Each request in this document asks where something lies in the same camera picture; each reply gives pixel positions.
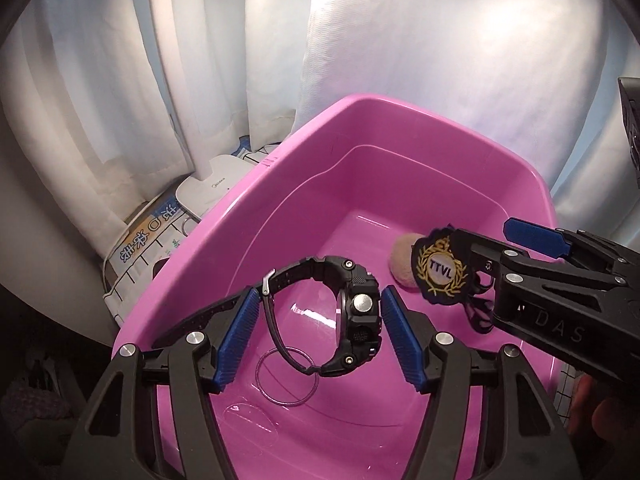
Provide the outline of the black gold TTVL badge clip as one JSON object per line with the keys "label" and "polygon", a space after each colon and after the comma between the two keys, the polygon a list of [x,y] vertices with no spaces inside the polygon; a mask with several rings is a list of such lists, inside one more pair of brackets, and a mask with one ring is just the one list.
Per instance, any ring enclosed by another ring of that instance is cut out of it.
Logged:
{"label": "black gold TTVL badge clip", "polygon": [[411,245],[411,274],[426,301],[441,306],[461,304],[474,332],[488,334],[494,302],[484,295],[495,279],[472,268],[469,252],[454,239],[455,230],[445,226],[420,235]]}

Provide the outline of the black digital wrist watch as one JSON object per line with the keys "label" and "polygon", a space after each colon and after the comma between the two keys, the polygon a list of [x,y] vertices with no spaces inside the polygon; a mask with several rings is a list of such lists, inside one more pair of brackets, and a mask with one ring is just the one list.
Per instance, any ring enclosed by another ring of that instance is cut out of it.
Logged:
{"label": "black digital wrist watch", "polygon": [[[336,299],[336,350],[328,362],[304,367],[285,348],[274,314],[274,295],[300,281],[326,286]],[[165,330],[152,343],[167,348],[192,332],[204,333],[212,347],[212,382],[219,391],[234,381],[258,314],[266,316],[277,352],[304,375],[340,377],[367,363],[380,350],[381,317],[378,281],[364,266],[349,258],[308,257],[280,270],[273,269],[261,282],[196,311]]]}

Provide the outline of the pink plastic basin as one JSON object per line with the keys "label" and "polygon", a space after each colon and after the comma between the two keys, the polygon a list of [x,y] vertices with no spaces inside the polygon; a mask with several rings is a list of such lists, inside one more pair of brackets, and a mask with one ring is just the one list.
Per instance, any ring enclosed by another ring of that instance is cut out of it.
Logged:
{"label": "pink plastic basin", "polygon": [[[200,221],[117,336],[141,349],[226,322],[216,422],[242,479],[397,479],[427,397],[402,374],[378,304],[404,234],[502,237],[553,226],[533,166],[447,118],[356,94],[278,145]],[[245,314],[206,308],[239,295]]]}

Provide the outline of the white curtain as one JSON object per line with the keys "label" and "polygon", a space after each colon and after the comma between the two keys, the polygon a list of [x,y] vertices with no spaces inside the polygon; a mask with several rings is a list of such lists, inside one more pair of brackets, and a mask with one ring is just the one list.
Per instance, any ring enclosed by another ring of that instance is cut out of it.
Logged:
{"label": "white curtain", "polygon": [[[245,63],[252,148],[344,96],[391,96],[528,160],[561,226],[639,244],[617,91],[639,73],[639,46],[611,0],[245,0]],[[1,105],[100,254],[193,171],[149,0],[30,0],[2,44]]]}

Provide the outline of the printed cardboard box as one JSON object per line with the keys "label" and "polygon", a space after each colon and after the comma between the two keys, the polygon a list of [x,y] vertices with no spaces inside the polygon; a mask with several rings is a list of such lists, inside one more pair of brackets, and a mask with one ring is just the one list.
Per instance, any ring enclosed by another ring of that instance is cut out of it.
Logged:
{"label": "printed cardboard box", "polygon": [[198,222],[275,148],[267,144],[253,151],[243,138],[235,152],[210,161],[208,178],[179,179],[134,214],[103,261],[103,300],[118,326]]}

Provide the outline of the white desk lamp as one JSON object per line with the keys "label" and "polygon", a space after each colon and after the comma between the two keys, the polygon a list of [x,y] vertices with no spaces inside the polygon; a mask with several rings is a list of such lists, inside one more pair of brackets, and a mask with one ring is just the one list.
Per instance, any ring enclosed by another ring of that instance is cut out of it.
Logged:
{"label": "white desk lamp", "polygon": [[172,118],[193,167],[176,197],[204,217],[250,171],[245,0],[149,0]]}

